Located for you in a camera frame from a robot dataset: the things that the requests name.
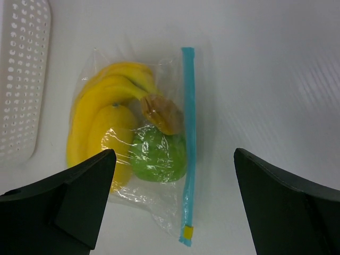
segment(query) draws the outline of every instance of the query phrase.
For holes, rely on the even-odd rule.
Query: plastic bag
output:
[[[117,163],[109,201],[151,212],[160,227],[190,246],[194,51],[182,52],[147,65],[109,61],[95,49],[73,98],[67,164],[72,167],[114,149]]]

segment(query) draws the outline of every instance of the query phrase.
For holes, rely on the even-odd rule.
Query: white table surface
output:
[[[154,61],[196,47],[193,247],[147,212],[108,203],[91,254],[255,255],[233,165],[243,147],[340,189],[337,0],[50,0],[52,38],[36,152],[0,170],[0,192],[65,168],[72,93],[94,47]]]

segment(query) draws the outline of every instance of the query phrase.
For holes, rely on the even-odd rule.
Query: banana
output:
[[[84,94],[96,86],[98,82],[108,76],[121,75],[128,78],[135,85],[140,87],[149,93],[156,93],[161,95],[155,86],[155,81],[152,76],[152,70],[144,64],[137,62],[118,62],[111,64],[98,72],[94,77],[92,77],[83,87],[81,92],[77,95],[73,106],[71,108],[70,122],[74,115],[74,107],[78,104],[79,100],[84,96]]]
[[[74,115],[67,140],[67,164],[77,165],[87,157],[87,138],[96,114],[104,107],[131,99],[141,100],[148,93],[127,78],[117,75],[102,79],[90,88],[74,106]]]
[[[132,175],[129,163],[129,150],[138,121],[125,106],[106,106],[93,120],[88,135],[87,157],[90,158],[102,150],[114,149],[117,157],[111,192],[126,186]]]

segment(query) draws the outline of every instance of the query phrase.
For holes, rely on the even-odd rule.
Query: white plastic basket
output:
[[[33,153],[50,31],[46,0],[1,0],[0,166]]]

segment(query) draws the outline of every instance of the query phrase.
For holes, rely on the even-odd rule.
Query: apple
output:
[[[152,125],[141,127],[130,149],[130,163],[139,179],[177,181],[186,173],[185,136],[165,135]]]

